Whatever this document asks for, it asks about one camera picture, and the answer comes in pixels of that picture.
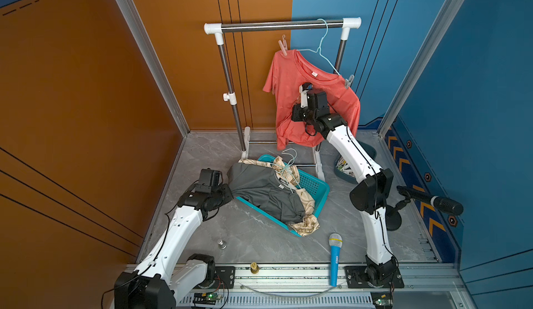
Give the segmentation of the aluminium front rail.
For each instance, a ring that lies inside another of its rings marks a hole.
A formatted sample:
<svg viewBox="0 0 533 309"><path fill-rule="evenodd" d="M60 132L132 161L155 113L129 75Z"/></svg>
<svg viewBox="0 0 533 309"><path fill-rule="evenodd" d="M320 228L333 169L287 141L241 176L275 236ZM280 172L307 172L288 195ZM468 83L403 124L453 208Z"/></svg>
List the aluminium front rail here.
<svg viewBox="0 0 533 309"><path fill-rule="evenodd" d="M216 264L217 271L235 291L318 292L330 287L328 263L260 263L258 267L258 272L252 273L250 263ZM341 263L336 291L372 290L362 280L364 271L362 263ZM459 272L451 264L401 263L390 281L399 292L466 290Z"/></svg>

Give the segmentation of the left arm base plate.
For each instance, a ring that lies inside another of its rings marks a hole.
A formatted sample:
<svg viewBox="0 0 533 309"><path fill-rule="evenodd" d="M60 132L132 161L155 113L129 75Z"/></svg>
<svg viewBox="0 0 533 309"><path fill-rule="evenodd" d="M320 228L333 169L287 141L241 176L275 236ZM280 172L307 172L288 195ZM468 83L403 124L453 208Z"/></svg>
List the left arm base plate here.
<svg viewBox="0 0 533 309"><path fill-rule="evenodd" d="M236 267L235 266L221 266L217 265L215 267L215 274L211 278L209 277L207 281L203 281L202 283L195 285L193 287L194 290L199 289L219 289L219 288L226 288L226 289L233 289L235 286L235 272Z"/></svg>

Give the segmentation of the left green circuit board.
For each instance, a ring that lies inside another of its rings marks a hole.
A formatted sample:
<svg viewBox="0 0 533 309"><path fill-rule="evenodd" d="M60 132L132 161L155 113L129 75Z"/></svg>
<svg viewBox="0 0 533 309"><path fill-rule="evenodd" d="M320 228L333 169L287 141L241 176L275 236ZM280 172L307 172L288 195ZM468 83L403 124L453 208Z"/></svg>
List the left green circuit board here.
<svg viewBox="0 0 533 309"><path fill-rule="evenodd" d="M213 308L217 305L222 305L225 302L225 297L218 292L196 292L193 294L193 307Z"/></svg>

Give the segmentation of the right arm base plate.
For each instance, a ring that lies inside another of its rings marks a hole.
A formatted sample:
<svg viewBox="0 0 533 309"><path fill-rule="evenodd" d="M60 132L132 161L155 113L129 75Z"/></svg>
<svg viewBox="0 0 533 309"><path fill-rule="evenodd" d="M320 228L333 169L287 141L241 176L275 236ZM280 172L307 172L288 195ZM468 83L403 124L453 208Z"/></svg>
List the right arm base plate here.
<svg viewBox="0 0 533 309"><path fill-rule="evenodd" d="M346 266L344 268L348 287L355 288L394 288L405 287L398 267Z"/></svg>

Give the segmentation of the grey garment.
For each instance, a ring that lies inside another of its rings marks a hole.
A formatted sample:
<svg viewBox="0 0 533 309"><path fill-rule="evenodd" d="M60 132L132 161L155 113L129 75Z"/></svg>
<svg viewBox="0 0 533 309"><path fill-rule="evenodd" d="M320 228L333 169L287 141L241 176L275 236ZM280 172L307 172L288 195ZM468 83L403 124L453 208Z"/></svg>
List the grey garment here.
<svg viewBox="0 0 533 309"><path fill-rule="evenodd" d="M303 221L305 209L295 189L278 178L274 169L235 163L228 171L229 188L240 197L284 224Z"/></svg>

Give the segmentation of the beige patterned cloth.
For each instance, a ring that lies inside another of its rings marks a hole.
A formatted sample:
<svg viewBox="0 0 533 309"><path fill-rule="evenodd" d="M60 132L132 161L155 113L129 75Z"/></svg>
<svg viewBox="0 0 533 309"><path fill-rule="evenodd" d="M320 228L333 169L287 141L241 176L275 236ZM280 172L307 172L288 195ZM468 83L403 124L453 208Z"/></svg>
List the beige patterned cloth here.
<svg viewBox="0 0 533 309"><path fill-rule="evenodd" d="M302 222L296 224L285 224L290 229L297 232L300 236L307 236L315 232L319 228L319 222L315 213L315 199L312 195L301 185L301 175L297 167L288 165L283 162L283 159L278 156L271 162L260 161L253 159L242 159L238 163L259 165L262 167L269 167L275 170L278 178L283 184L286 184L291 189L295 189L296 193L301 199L305 209L305 217Z"/></svg>

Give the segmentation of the red t-shirt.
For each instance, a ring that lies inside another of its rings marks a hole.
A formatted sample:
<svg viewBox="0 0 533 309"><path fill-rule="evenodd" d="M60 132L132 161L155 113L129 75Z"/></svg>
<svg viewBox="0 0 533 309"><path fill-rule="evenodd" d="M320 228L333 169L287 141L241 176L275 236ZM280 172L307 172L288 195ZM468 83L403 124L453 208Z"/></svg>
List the red t-shirt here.
<svg viewBox="0 0 533 309"><path fill-rule="evenodd" d="M275 53L263 91L272 93L276 98L276 135L277 149L287 148L289 142L304 147L316 147L324 141L310 126L291 119L293 106L300 101L299 88L312 84L318 91L324 91L334 112L347 121L353 135L357 135L360 117L358 96L345 86L345 78L327 73L308 62L296 50Z"/></svg>

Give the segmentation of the teal plastic laundry basket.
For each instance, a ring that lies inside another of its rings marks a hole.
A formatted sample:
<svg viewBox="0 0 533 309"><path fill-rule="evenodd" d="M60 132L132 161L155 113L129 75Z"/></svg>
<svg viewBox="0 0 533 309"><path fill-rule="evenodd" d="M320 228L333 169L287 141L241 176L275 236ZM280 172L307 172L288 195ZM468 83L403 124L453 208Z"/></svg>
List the teal plastic laundry basket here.
<svg viewBox="0 0 533 309"><path fill-rule="evenodd" d="M271 155L268 155L268 154L265 154L261 157L259 157L258 160L260 161L268 161L268 162L271 162L272 160L274 160L276 157L278 156L271 156ZM287 162L288 165L294 165L294 161L293 160L290 160L289 162ZM326 201L327 201L327 198L328 198L328 195L330 193L330 186L302 171L302 170L298 170L300 172L300 175L301 175L301 185L312 195L312 197L315 199L315 213L314 213L314 216L316 216L316 218L318 219L321 211L322 211L322 208L324 207ZM297 234L296 231L290 229L287 225L279 222L278 220L274 219L272 216L268 215L267 213L265 213L264 211L260 210L258 207L255 207L254 205L252 205L251 203L247 202L246 200L240 198L240 197L235 197L237 200L243 202L245 205L247 205L248 207L258 211L258 213L262 214L263 216L267 217L269 220L273 221L274 223L276 223L277 225L279 225L280 227L288 230L289 232L293 233L294 235L297 235L297 236L300 236Z"/></svg>

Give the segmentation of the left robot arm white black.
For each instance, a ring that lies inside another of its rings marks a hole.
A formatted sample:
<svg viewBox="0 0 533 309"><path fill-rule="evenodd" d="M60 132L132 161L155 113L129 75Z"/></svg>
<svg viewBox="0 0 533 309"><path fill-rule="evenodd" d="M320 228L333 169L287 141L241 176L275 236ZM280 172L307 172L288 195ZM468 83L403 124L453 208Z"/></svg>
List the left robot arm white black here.
<svg viewBox="0 0 533 309"><path fill-rule="evenodd" d="M194 232L212 219L211 212L231 202L233 194L219 170L202 169L197 181L165 214L167 227L155 247L132 272L123 272L111 292L113 308L175 308L198 285L215 280L213 256L191 255L178 272L176 264Z"/></svg>

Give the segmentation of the grey clothespin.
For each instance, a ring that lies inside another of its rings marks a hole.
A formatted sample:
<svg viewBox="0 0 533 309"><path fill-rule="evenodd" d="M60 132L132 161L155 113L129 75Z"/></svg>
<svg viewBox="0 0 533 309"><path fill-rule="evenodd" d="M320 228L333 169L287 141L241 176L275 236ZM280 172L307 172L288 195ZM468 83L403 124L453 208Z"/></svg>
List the grey clothespin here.
<svg viewBox="0 0 533 309"><path fill-rule="evenodd" d="M345 79L345 88L346 89L351 88L354 79L355 79L355 76L353 74L349 78Z"/></svg>

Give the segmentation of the green circuit board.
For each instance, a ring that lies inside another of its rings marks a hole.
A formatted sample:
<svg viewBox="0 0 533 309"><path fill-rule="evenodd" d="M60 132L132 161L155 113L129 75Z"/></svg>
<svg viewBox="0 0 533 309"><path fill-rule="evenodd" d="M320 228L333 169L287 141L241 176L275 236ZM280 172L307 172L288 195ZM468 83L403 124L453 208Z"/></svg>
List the green circuit board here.
<svg viewBox="0 0 533 309"><path fill-rule="evenodd" d="M225 302L225 297L218 292L196 292L193 294L193 307L213 308L217 305L222 305Z"/></svg>
<svg viewBox="0 0 533 309"><path fill-rule="evenodd" d="M394 297L389 293L371 293L372 304L376 309L393 309Z"/></svg>

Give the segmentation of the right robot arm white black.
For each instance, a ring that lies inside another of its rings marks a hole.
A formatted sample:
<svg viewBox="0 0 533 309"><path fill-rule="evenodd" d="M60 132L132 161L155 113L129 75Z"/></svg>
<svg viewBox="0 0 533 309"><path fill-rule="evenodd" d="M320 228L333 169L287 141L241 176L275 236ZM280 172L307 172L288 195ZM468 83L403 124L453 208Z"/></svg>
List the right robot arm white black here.
<svg viewBox="0 0 533 309"><path fill-rule="evenodd" d="M400 276L387 235L387 198L394 175L383 169L354 138L340 114L332 113L325 92L302 91L292 109L295 122L311 126L348 163L357 185L350 193L352 205L360 212L366 235L366 279L373 287L393 286Z"/></svg>

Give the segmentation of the small brass weight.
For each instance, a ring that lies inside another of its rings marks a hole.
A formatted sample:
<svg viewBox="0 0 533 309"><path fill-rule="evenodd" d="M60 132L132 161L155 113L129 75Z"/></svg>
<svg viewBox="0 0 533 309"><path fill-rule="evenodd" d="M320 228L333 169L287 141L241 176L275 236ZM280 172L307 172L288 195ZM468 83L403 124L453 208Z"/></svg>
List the small brass weight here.
<svg viewBox="0 0 533 309"><path fill-rule="evenodd" d="M250 269L250 272L252 274L257 274L259 272L259 270L260 270L260 268L259 268L259 266L258 266L258 264L256 262L252 262L250 264L249 269Z"/></svg>

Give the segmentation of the right green circuit board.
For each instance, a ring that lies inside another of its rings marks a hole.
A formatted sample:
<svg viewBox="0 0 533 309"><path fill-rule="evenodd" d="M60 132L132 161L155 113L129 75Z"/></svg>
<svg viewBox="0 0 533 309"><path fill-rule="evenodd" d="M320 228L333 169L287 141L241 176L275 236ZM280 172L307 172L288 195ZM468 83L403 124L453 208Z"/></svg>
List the right green circuit board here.
<svg viewBox="0 0 533 309"><path fill-rule="evenodd" d="M389 293L371 293L372 304L376 309L393 309L394 297Z"/></svg>

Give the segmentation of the blue toy microphone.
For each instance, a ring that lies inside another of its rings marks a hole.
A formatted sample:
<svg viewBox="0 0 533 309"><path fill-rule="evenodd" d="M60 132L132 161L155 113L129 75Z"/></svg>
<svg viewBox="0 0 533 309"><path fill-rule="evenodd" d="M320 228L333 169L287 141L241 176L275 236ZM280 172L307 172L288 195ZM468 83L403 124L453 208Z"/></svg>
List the blue toy microphone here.
<svg viewBox="0 0 533 309"><path fill-rule="evenodd" d="M330 245L330 286L337 287L340 251L343 244L341 235L332 233L329 236L328 243Z"/></svg>

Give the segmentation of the pink clothespin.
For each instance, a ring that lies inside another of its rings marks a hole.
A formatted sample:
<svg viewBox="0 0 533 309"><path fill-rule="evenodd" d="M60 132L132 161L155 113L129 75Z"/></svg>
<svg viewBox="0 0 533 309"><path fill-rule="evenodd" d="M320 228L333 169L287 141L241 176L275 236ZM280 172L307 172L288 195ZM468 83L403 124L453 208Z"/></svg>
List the pink clothespin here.
<svg viewBox="0 0 533 309"><path fill-rule="evenodd" d="M278 45L280 47L282 55L287 56L288 46L287 46L286 35L284 34L282 35L282 38L278 41Z"/></svg>

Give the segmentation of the dark teal clothespin bin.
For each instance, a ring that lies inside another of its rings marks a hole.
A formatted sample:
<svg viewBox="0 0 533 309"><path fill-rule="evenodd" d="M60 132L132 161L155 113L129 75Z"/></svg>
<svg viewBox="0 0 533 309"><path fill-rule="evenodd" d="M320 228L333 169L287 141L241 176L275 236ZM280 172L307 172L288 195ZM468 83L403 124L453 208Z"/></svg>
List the dark teal clothespin bin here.
<svg viewBox="0 0 533 309"><path fill-rule="evenodd" d="M358 143L372 159L376 158L378 153L374 147L360 140L358 140ZM351 170L348 163L345 161L345 159L341 156L340 153L337 154L333 170L334 170L335 175L339 177L340 179L347 181L350 184L358 184L358 181L353 171Z"/></svg>

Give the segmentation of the light green wire hanger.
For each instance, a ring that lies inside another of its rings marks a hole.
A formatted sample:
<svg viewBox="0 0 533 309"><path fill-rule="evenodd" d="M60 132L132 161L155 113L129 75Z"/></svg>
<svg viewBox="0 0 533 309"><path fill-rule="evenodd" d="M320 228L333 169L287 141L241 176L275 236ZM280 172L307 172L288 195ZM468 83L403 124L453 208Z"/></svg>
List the light green wire hanger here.
<svg viewBox="0 0 533 309"><path fill-rule="evenodd" d="M329 66L333 69L333 72L337 75L337 76L340 76L340 72L339 70L335 67L335 65L330 61L330 59L325 56L323 53L322 53L322 50L323 50L323 42L325 41L325 39L327 38L328 36L328 33L329 33L329 26L328 26L328 23L325 19L323 18L319 18L317 19L317 21L319 22L322 22L324 27L326 28L326 31L324 32L324 34L322 35L320 41L319 41L319 44L317 46L316 49L299 49L299 52L312 52L314 54L317 54L318 56L320 56L323 60L325 60Z"/></svg>

